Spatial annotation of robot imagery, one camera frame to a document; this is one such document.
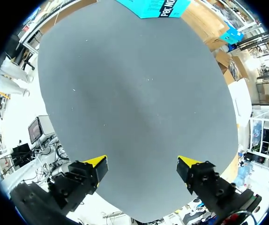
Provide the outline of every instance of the brown cardboard box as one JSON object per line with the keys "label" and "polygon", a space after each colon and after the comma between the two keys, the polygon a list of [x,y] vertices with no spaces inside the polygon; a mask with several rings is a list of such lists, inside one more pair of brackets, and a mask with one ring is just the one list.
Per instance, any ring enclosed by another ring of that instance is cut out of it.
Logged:
{"label": "brown cardboard box", "polygon": [[231,72],[228,69],[230,60],[231,56],[223,52],[222,50],[218,51],[218,53],[216,54],[216,61],[218,62],[218,65],[223,73],[227,85],[235,81]]}
{"label": "brown cardboard box", "polygon": [[[59,21],[61,21],[63,18],[65,18],[67,15],[70,15],[71,13],[75,12],[76,10],[88,6],[90,4],[96,3],[96,0],[80,0],[77,3],[74,3],[73,5],[63,9],[62,11],[60,11],[58,18],[56,20],[56,23],[58,23]],[[56,16],[54,16],[53,18],[51,18],[50,20],[47,21],[47,23],[45,23],[41,28],[40,31],[41,33],[45,34],[51,27],[54,26],[55,23],[55,19]]]}
{"label": "brown cardboard box", "polygon": [[208,46],[209,50],[212,52],[218,48],[221,48],[222,46],[227,44],[227,42],[219,38],[213,38],[211,40],[206,41],[205,44]]}
{"label": "brown cardboard box", "polygon": [[223,66],[228,68],[229,61],[231,60],[231,56],[222,50],[219,50],[216,54],[216,61],[221,63]]}
{"label": "brown cardboard box", "polygon": [[243,63],[242,63],[242,61],[239,59],[239,57],[238,57],[238,56],[233,56],[233,57],[232,57],[232,60],[233,60],[234,63],[236,64],[236,66],[237,66],[237,68],[238,68],[238,70],[239,70],[239,73],[240,73],[241,77],[244,77],[244,78],[246,78],[246,79],[249,80],[248,73],[247,73],[247,71],[246,71],[246,69],[245,69],[245,67],[244,67],[244,65],[243,65]]}
{"label": "brown cardboard box", "polygon": [[226,44],[219,37],[229,27],[202,1],[192,1],[181,18],[198,34],[211,51]]}

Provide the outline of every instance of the metal shelving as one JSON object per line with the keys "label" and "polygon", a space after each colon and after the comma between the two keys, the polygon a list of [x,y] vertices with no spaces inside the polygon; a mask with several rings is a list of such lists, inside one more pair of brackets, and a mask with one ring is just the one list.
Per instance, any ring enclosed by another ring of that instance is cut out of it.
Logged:
{"label": "metal shelving", "polygon": [[269,159],[269,142],[263,140],[264,133],[268,130],[269,110],[253,110],[252,116],[250,117],[250,148],[248,152]]}

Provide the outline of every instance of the cardboard box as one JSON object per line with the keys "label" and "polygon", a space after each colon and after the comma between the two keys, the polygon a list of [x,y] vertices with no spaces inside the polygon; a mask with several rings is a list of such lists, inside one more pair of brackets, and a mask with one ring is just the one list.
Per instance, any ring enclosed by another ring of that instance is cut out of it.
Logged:
{"label": "cardboard box", "polygon": [[229,30],[221,35],[220,38],[231,45],[241,41],[243,39],[243,34],[238,32],[237,29],[232,27],[229,23],[226,22],[226,24],[228,25]]}
{"label": "cardboard box", "polygon": [[201,0],[192,1],[181,18],[211,51],[226,44],[220,36],[229,29],[228,25]]}
{"label": "cardboard box", "polygon": [[247,71],[246,71],[246,69],[245,69],[245,67],[244,67],[244,65],[243,65],[243,63],[242,63],[242,61],[239,59],[239,57],[238,57],[238,56],[233,56],[233,57],[232,57],[232,60],[233,60],[234,63],[236,64],[236,66],[237,66],[237,68],[238,68],[238,70],[239,70],[239,73],[240,73],[241,77],[244,77],[244,78],[246,78],[246,79],[249,80],[248,73],[247,73]]}
{"label": "cardboard box", "polygon": [[221,48],[225,44],[227,44],[225,41],[221,40],[220,38],[213,38],[205,42],[207,47],[211,52],[213,52],[216,49]]}
{"label": "cardboard box", "polygon": [[117,0],[138,17],[180,17],[191,0]]}
{"label": "cardboard box", "polygon": [[218,53],[216,54],[216,61],[222,71],[227,85],[231,84],[232,82],[235,82],[231,72],[228,69],[229,62],[231,59],[231,56],[223,52],[222,50],[218,51]]}

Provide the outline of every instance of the monitor screen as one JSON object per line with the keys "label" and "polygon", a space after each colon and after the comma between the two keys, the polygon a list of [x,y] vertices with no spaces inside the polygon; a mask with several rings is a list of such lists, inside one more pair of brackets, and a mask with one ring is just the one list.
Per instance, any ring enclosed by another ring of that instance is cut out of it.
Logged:
{"label": "monitor screen", "polygon": [[28,132],[30,134],[30,142],[32,144],[42,136],[43,133],[39,125],[38,117],[36,117],[36,119],[28,127]]}

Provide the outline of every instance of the desk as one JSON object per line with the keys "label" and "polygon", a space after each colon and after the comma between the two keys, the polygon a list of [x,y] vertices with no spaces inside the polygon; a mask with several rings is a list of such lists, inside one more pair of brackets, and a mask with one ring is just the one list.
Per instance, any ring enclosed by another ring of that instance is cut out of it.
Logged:
{"label": "desk", "polygon": [[97,193],[136,220],[162,218],[194,198],[176,172],[178,155],[209,160],[221,173],[237,153],[222,72],[181,18],[140,19],[101,1],[43,36],[38,65],[69,158],[107,155]]}
{"label": "desk", "polygon": [[61,19],[65,18],[67,15],[73,13],[74,11],[95,2],[96,0],[65,1],[62,6],[56,7],[47,17],[38,23],[31,23],[29,29],[20,38],[20,43],[28,48],[32,53],[38,54],[38,50],[28,43],[38,30],[43,29],[43,33],[45,34],[54,25],[55,22],[58,23]]}

